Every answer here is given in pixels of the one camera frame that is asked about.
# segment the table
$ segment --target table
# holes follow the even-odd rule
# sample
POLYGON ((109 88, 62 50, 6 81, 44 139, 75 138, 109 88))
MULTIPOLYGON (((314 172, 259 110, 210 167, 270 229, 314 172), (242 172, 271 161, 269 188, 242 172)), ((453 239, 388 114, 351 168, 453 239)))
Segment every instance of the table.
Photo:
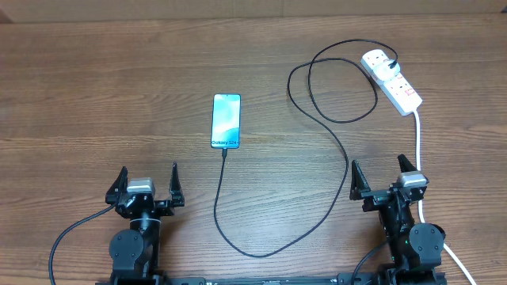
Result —
MULTIPOLYGON (((350 175, 329 218, 267 259, 236 253, 212 217, 221 156, 209 146, 212 95, 242 95, 242 145, 229 151, 218 216, 241 249, 267 253, 310 229, 345 171, 337 144, 288 100, 290 70, 334 42, 375 39, 399 53, 421 94, 425 216, 478 283, 507 282, 507 16, 504 14, 124 21, 0 25, 0 283, 49 284, 48 254, 71 223, 105 208, 122 165, 167 197, 178 162, 186 206, 162 220, 161 267, 173 277, 330 276, 351 272, 383 240, 377 214, 349 201, 350 175)), ((325 56, 359 61, 372 44, 325 56)), ((306 71, 296 101, 316 114, 306 71)), ((314 68, 322 110, 366 112, 371 87, 346 63, 314 68)), ((414 118, 379 93, 361 121, 329 123, 373 188, 414 161, 414 118)), ((109 240, 128 221, 109 212, 70 232, 57 284, 106 280, 109 240)), ((447 253, 450 284, 466 280, 447 253)), ((384 250, 364 266, 388 262, 384 250)))

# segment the phone screen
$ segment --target phone screen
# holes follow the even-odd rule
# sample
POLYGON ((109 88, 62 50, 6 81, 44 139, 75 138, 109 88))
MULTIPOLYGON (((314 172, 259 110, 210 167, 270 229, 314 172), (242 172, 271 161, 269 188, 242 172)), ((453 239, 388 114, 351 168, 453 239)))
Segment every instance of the phone screen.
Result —
POLYGON ((239 148, 239 94, 216 94, 213 99, 212 147, 239 148))

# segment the black cable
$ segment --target black cable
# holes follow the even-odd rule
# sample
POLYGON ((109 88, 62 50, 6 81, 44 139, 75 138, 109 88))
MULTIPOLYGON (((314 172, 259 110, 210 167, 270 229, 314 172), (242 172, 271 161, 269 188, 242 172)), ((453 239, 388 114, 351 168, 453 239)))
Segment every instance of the black cable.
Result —
POLYGON ((302 110, 297 104, 296 102, 294 101, 294 98, 292 98, 292 95, 291 95, 291 78, 292 78, 292 75, 294 74, 294 72, 296 72, 299 68, 301 67, 305 67, 305 66, 310 66, 309 69, 308 69, 308 90, 309 90, 309 93, 310 93, 310 97, 311 97, 311 100, 315 106, 315 108, 317 109, 318 113, 326 120, 329 120, 330 122, 333 122, 333 123, 337 123, 337 124, 346 124, 346 123, 352 123, 352 122, 355 122, 355 121, 358 121, 358 120, 361 120, 363 119, 365 116, 367 116, 369 113, 371 113, 376 105, 377 105, 377 102, 379 100, 378 98, 378 95, 377 95, 377 91, 375 89, 375 83, 373 82, 372 78, 355 62, 349 60, 349 59, 343 59, 343 58, 328 58, 328 59, 317 59, 317 57, 319 55, 321 55, 324 51, 332 48, 332 47, 335 47, 339 44, 345 44, 345 43, 349 43, 349 42, 357 42, 357 41, 360 41, 360 42, 369 42, 369 43, 374 43, 374 44, 379 44, 383 47, 386 47, 390 50, 392 50, 394 52, 394 54, 396 55, 396 59, 395 61, 393 62, 393 64, 395 65, 397 60, 398 60, 398 54, 396 53, 396 51, 387 46, 386 44, 382 44, 378 41, 375 41, 375 40, 363 40, 363 39, 355 39, 355 40, 344 40, 344 41, 341 41, 339 43, 335 43, 335 44, 331 44, 329 47, 326 47, 324 48, 323 50, 321 50, 316 56, 314 56, 314 58, 311 60, 311 62, 309 63, 304 63, 302 65, 299 65, 297 67, 295 67, 291 73, 289 74, 288 76, 288 81, 287 81, 287 94, 289 96, 289 98, 291 99, 292 103, 294 104, 294 106, 301 111, 301 113, 303 113, 304 115, 308 116, 309 118, 311 118, 312 120, 314 120, 315 122, 317 122, 318 124, 320 124, 321 126, 323 126, 332 136, 333 138, 336 140, 336 142, 338 143, 340 149, 341 149, 341 152, 343 153, 343 156, 345 158, 345 173, 343 175, 343 178, 341 179, 341 183, 340 183, 340 187, 338 188, 337 190, 337 193, 336 193, 336 196, 334 197, 333 199, 333 202, 331 203, 331 206, 329 208, 329 210, 326 212, 326 214, 324 215, 324 217, 315 225, 313 226, 311 229, 309 229, 305 234, 301 235, 300 237, 296 238, 294 241, 291 241, 289 242, 288 244, 282 246, 281 248, 271 252, 271 253, 266 253, 266 254, 262 254, 262 255, 255 255, 255 254, 250 254, 250 253, 246 253, 244 251, 242 251, 241 249, 239 249, 237 246, 235 246, 226 236, 225 234, 223 233, 222 229, 220 229, 220 225, 218 223, 218 220, 216 218, 216 206, 217 206, 217 203, 218 203, 218 200, 219 200, 219 194, 220 194, 220 187, 222 185, 222 178, 223 178, 223 169, 225 167, 225 158, 227 156, 227 149, 223 149, 223 152, 222 152, 222 170, 220 171, 220 179, 219 179, 219 186, 216 190, 216 198, 215 198, 215 204, 213 206, 213 218, 215 220, 215 225, 216 225, 216 228, 217 230, 219 231, 220 235, 222 236, 222 238, 226 241, 226 243, 228 243, 233 249, 235 249, 236 251, 238 251, 239 253, 241 253, 242 255, 244 256, 247 256, 247 257, 255 257, 255 258, 264 258, 264 257, 270 257, 274 254, 277 254, 279 252, 281 252, 282 250, 288 248, 289 246, 291 245, 294 245, 296 242, 304 239, 307 235, 311 234, 314 230, 316 230, 326 219, 327 217, 329 216, 329 214, 331 213, 331 211, 333 210, 333 207, 334 207, 334 204, 336 203, 339 195, 340 195, 340 192, 341 192, 341 189, 343 187, 343 184, 345 183, 345 179, 347 177, 347 172, 349 171, 349 157, 347 156, 347 152, 345 151, 345 148, 343 147, 343 145, 341 144, 340 142, 340 139, 338 139, 338 137, 333 133, 333 131, 331 131, 331 129, 329 127, 327 127, 323 122, 315 119, 312 115, 308 114, 307 112, 305 112, 304 110, 302 110), (352 65, 354 65, 358 70, 361 71, 361 73, 366 77, 366 79, 368 80, 368 82, 370 83, 370 85, 372 86, 372 90, 373 90, 373 94, 375 96, 375 103, 373 104, 373 107, 367 111, 365 114, 363 114, 362 116, 359 116, 357 117, 356 119, 352 119, 352 120, 345 120, 345 121, 339 121, 339 120, 333 120, 327 116, 325 116, 321 111, 320 109, 318 108, 317 106, 317 102, 315 101, 314 99, 314 95, 311 91, 311 83, 310 83, 310 79, 311 79, 311 67, 315 64, 315 63, 322 63, 322 62, 325 62, 325 61, 345 61, 347 63, 351 63, 352 65))
POLYGON ((363 259, 361 261, 359 261, 359 263, 357 264, 356 266, 356 269, 354 269, 354 272, 352 273, 352 276, 351 276, 351 279, 350 279, 350 284, 351 285, 354 285, 355 281, 356 281, 356 276, 357 276, 357 273, 359 272, 359 270, 361 269, 361 266, 363 266, 363 263, 366 262, 366 260, 368 260, 370 257, 372 257, 375 253, 377 253, 379 250, 382 249, 382 247, 384 247, 386 244, 387 244, 388 240, 384 241, 383 243, 381 243, 380 245, 377 245, 374 249, 372 249, 367 255, 365 255, 363 257, 363 259))
POLYGON ((88 222, 89 220, 91 219, 95 219, 96 217, 100 216, 100 215, 103 215, 109 211, 111 211, 114 207, 116 206, 116 203, 114 203, 113 205, 105 208, 104 210, 96 213, 96 214, 93 214, 91 215, 90 217, 88 218, 84 218, 82 219, 81 221, 79 222, 75 222, 72 226, 69 226, 66 230, 64 230, 59 236, 58 238, 56 239, 55 241, 55 244, 53 245, 53 248, 51 249, 51 253, 49 254, 49 263, 48 263, 48 271, 49 271, 49 281, 51 281, 51 285, 56 285, 55 283, 55 277, 53 276, 53 258, 55 257, 55 251, 56 251, 56 247, 58 246, 58 244, 60 243, 60 241, 62 240, 62 238, 68 233, 70 232, 71 230, 73 230, 76 226, 79 226, 85 222, 88 222))

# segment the extension cord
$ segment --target extension cord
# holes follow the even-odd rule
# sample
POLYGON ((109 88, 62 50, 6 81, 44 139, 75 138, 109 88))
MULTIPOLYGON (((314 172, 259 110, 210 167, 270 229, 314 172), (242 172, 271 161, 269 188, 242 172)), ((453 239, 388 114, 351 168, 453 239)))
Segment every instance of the extension cord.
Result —
MULTIPOLYGON (((386 94, 400 114, 402 116, 409 115, 410 113, 414 114, 416 121, 416 165, 417 170, 421 171, 421 122, 417 113, 417 107, 421 105, 422 99, 401 74, 399 64, 396 63, 396 66, 391 68, 393 62, 394 60, 389 59, 380 49, 365 53, 361 59, 363 67, 372 76, 373 80, 379 85, 380 89, 386 94)), ((417 203, 417 210, 419 220, 423 223, 426 222, 422 211, 422 200, 419 200, 417 203)), ((453 251, 446 244, 444 244, 444 249, 458 264, 468 281, 472 285, 476 285, 470 272, 468 272, 453 251)))

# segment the power strip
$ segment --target power strip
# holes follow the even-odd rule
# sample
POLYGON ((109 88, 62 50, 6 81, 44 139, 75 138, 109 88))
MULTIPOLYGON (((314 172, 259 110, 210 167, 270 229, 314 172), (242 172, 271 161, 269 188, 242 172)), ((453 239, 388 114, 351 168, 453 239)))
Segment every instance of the power strip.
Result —
POLYGON ((363 67, 398 109, 398 112, 402 116, 406 116, 417 110, 422 99, 401 74, 399 64, 396 63, 396 66, 390 67, 393 62, 394 60, 389 59, 380 49, 365 53, 361 59, 363 67))

